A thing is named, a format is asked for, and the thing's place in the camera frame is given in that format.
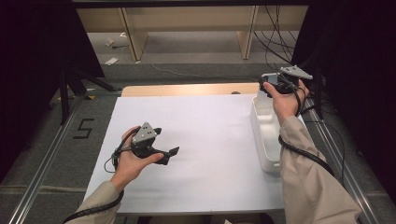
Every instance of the white paper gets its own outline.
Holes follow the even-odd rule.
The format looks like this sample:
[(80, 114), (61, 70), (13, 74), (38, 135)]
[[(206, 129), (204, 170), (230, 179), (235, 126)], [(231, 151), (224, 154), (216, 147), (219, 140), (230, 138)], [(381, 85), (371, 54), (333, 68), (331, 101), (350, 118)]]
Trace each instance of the white paper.
[(283, 208), (279, 174), (265, 173), (250, 123), (255, 95), (119, 98), (87, 189), (111, 178), (104, 163), (129, 128), (162, 128), (153, 146), (180, 147), (168, 165), (152, 164), (126, 189), (128, 215), (213, 214)]

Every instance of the hand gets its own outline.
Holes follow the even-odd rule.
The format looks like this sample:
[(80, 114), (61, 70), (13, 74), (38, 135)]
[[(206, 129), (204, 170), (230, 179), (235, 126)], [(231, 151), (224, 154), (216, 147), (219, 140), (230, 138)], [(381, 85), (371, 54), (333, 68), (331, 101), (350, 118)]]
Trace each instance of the hand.
[[(302, 105), (304, 104), (305, 97), (308, 95), (309, 90), (306, 88), (304, 83), (299, 80), (299, 88), (304, 91), (298, 89), (297, 93), (300, 97)], [(273, 107), (277, 116), (277, 120), (279, 121), (279, 125), (282, 125), (283, 121), (290, 117), (295, 116), (298, 110), (298, 103), (296, 96), (291, 94), (280, 94), (273, 85), (268, 82), (264, 82), (264, 88), (272, 95), (274, 102)]]
[[(128, 130), (122, 136), (122, 139), (124, 139), (128, 133), (132, 132), (136, 128), (137, 127), (133, 127)], [(128, 137), (128, 139), (125, 141), (125, 146), (131, 145), (133, 136), (134, 135), (132, 134), (130, 137)], [(139, 176), (143, 168), (160, 160), (162, 157), (162, 153), (156, 153), (145, 159), (140, 159), (136, 157), (136, 155), (131, 150), (122, 151), (120, 154), (119, 166), (110, 181), (116, 186), (117, 191), (120, 193), (131, 181)]]

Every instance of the black backdrop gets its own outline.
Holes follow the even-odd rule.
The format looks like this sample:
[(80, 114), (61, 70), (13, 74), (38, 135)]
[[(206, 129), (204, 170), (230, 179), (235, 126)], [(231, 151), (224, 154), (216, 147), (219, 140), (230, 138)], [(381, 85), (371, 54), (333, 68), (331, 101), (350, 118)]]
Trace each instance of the black backdrop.
[(14, 1), (0, 3), (0, 180), (59, 87), (66, 62), (103, 77), (77, 12)]
[[(396, 203), (396, 13), (387, 0), (348, 2), (308, 9), (293, 62), (303, 63), (324, 37), (315, 61), (326, 78), (324, 88)], [(332, 23), (337, 10), (345, 13)], [(315, 63), (307, 66), (313, 75)]]

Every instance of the right hand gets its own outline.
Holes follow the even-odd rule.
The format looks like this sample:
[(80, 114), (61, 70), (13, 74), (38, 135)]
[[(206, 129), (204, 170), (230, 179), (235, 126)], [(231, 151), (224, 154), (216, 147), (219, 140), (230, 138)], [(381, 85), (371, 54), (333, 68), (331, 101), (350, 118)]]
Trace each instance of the right hand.
[[(309, 93), (309, 90), (306, 88), (304, 83), (299, 80), (299, 88), (304, 91), (298, 89), (297, 93), (300, 97), (302, 105), (304, 104), (304, 100)], [(273, 108), (277, 116), (277, 120), (279, 121), (279, 125), (282, 125), (283, 121), (290, 117), (295, 116), (298, 110), (298, 103), (295, 95), (291, 94), (280, 94), (273, 85), (268, 82), (264, 82), (264, 88), (272, 95), (274, 102)]]

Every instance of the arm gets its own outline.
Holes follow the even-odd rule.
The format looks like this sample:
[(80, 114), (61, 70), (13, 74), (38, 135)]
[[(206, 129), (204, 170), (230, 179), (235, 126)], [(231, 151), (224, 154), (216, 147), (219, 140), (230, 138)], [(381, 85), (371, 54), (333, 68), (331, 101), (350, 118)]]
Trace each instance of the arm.
[[(264, 83), (264, 87), (274, 98), (274, 110), (283, 140), (326, 161), (312, 143), (308, 130), (294, 116), (297, 112), (295, 96), (281, 95), (268, 83)], [(298, 90), (297, 93), (303, 102), (308, 89), (301, 81), (300, 88), (304, 91)], [(324, 168), (285, 148), (281, 150), (280, 159), (285, 213), (289, 224), (356, 223), (361, 209)]]
[[(134, 128), (128, 130), (123, 136), (122, 139), (130, 133)], [(132, 135), (125, 141), (126, 146), (131, 145)], [(102, 183), (96, 191), (93, 192), (90, 197), (88, 197), (82, 205), (78, 208), (77, 212), (85, 209), (90, 209), (94, 207), (98, 207), (101, 205), (105, 205), (108, 203), (112, 203), (117, 200), (120, 193), (123, 189), (134, 179), (136, 179), (140, 172), (147, 165), (152, 164), (163, 157), (162, 153), (153, 154), (145, 159), (137, 158), (134, 153), (130, 150), (122, 151), (120, 154), (119, 166), (117, 168), (116, 173), (111, 177), (109, 181), (105, 181)], [(91, 215), (87, 215), (84, 217), (79, 217), (73, 219), (67, 224), (77, 224), (77, 223), (113, 223), (116, 212), (120, 208), (120, 203), (115, 207), (106, 210), (101, 213), (94, 213)]]

